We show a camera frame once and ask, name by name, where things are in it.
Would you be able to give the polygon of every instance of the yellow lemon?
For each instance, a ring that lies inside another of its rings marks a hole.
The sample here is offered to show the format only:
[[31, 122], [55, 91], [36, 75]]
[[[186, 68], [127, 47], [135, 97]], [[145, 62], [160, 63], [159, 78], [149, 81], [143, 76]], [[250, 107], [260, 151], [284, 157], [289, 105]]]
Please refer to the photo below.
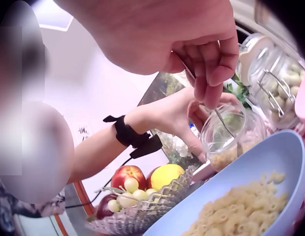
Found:
[[159, 191], [163, 186], [177, 179], [180, 174], [184, 173], [184, 169], [178, 164], [165, 164], [157, 168], [151, 176], [151, 186]]

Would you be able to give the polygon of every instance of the hand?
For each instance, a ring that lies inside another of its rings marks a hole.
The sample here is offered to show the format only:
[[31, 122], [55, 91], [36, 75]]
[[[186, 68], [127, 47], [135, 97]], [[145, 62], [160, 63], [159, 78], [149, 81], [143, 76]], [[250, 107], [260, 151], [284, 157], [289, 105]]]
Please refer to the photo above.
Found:
[[[238, 99], [231, 93], [222, 93], [220, 102], [239, 103]], [[193, 88], [184, 88], [164, 99], [139, 106], [128, 113], [125, 116], [125, 120], [134, 121], [139, 119], [139, 117], [145, 117], [145, 130], [155, 128], [178, 136], [188, 146], [191, 153], [196, 155], [201, 162], [206, 162], [203, 145], [199, 138], [191, 131], [189, 120], [191, 119], [198, 131], [201, 132], [209, 114], [195, 100]]]
[[137, 74], [196, 74], [195, 97], [215, 108], [239, 48], [229, 0], [56, 0], [92, 34], [105, 56]]

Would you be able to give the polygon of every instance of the red checkered cloth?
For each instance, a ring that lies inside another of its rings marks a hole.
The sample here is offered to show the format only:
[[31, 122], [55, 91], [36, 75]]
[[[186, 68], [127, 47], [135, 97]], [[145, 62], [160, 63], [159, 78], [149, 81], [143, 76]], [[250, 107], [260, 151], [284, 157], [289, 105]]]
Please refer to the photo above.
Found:
[[[265, 124], [266, 124], [266, 127], [267, 127], [267, 134], [268, 135], [273, 134], [273, 133], [279, 131], [278, 129], [273, 127], [269, 123], [269, 121], [266, 120]], [[297, 133], [299, 133], [299, 135], [301, 135], [301, 137], [303, 138], [304, 145], [305, 145], [305, 126], [302, 123], [299, 123], [292, 130], [296, 131]], [[288, 235], [293, 235], [294, 230], [298, 228], [298, 226], [300, 225], [300, 223], [301, 223], [302, 219], [304, 218], [304, 216], [305, 216], [305, 196], [304, 196], [304, 199], [303, 199], [303, 203], [302, 203], [301, 209], [300, 209], [300, 211], [299, 211], [299, 213], [297, 215], [297, 218], [295, 219], [295, 222], [293, 223], [291, 231], [289, 232]]]

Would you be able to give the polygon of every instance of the glass jar with clasp lid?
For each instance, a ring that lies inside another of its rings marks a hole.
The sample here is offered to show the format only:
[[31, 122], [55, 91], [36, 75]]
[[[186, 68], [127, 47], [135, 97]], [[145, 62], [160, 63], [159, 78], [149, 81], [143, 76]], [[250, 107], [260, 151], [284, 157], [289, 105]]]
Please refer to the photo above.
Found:
[[211, 112], [200, 134], [207, 159], [217, 172], [238, 158], [238, 144], [244, 153], [267, 135], [266, 126], [259, 115], [245, 109], [241, 103], [223, 104], [218, 107], [218, 111], [234, 137], [215, 112]]
[[294, 103], [305, 69], [270, 38], [259, 33], [246, 38], [236, 74], [274, 127], [288, 129], [300, 122]]

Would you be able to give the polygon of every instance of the cooked pasta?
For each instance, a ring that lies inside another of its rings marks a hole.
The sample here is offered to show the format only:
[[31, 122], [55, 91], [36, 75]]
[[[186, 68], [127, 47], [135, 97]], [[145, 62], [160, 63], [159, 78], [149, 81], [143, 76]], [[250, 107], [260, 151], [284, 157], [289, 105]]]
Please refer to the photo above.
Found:
[[286, 193], [276, 196], [276, 184], [285, 174], [272, 172], [267, 179], [232, 188], [223, 197], [208, 202], [198, 220], [181, 236], [260, 236], [287, 204]]

